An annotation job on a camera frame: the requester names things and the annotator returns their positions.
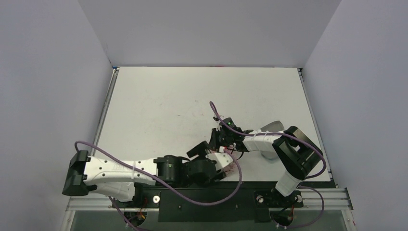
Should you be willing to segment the pink folding umbrella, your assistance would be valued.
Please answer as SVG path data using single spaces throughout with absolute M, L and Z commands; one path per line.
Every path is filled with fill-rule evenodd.
M 223 147 L 223 152 L 224 152 L 225 154 L 228 154 L 228 156 L 231 158 L 230 163 L 229 163 L 226 167 L 223 168 L 224 173 L 225 173 L 226 175 L 232 174 L 232 173 L 234 172 L 235 167 L 236 167 L 236 164 L 235 164 L 235 162 L 234 162 L 232 156 L 233 156 L 234 158 L 236 158 L 237 156 L 236 156 L 236 154 L 235 154 L 235 152 L 234 152 L 233 150 L 228 149 L 227 147 Z

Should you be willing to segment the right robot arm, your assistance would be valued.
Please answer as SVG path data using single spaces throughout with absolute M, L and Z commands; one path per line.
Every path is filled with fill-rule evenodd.
M 326 169 L 320 148 L 296 126 L 242 130 L 228 117 L 212 129 L 209 148 L 233 154 L 237 163 L 230 166 L 241 167 L 243 181 L 276 182 L 270 190 L 255 190 L 262 207 L 302 207 L 298 187 Z

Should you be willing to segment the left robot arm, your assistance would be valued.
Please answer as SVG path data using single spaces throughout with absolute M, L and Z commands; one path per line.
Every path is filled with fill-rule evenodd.
M 206 146 L 206 142 L 200 143 L 187 153 L 188 157 L 165 155 L 137 161 L 103 159 L 77 150 L 70 160 L 62 193 L 85 196 L 92 192 L 138 203 L 143 185 L 207 186 L 225 177 L 232 158 L 227 153 L 210 152 Z

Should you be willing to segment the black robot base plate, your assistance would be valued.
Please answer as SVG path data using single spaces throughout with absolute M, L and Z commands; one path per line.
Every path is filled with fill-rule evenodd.
M 147 209 L 157 209 L 159 222 L 234 222 L 254 220 L 255 222 L 276 221 L 288 226 L 294 218 L 293 209 L 304 207 L 306 195 L 295 190 L 289 196 L 282 196 L 274 182 L 244 182 L 234 193 L 223 182 L 216 187 L 179 189 L 186 198 L 199 202 L 188 202 L 169 189 L 159 187 L 143 188 L 136 184 L 136 195 L 130 202 L 120 203 L 121 208 L 139 210 L 135 216 L 138 223 Z

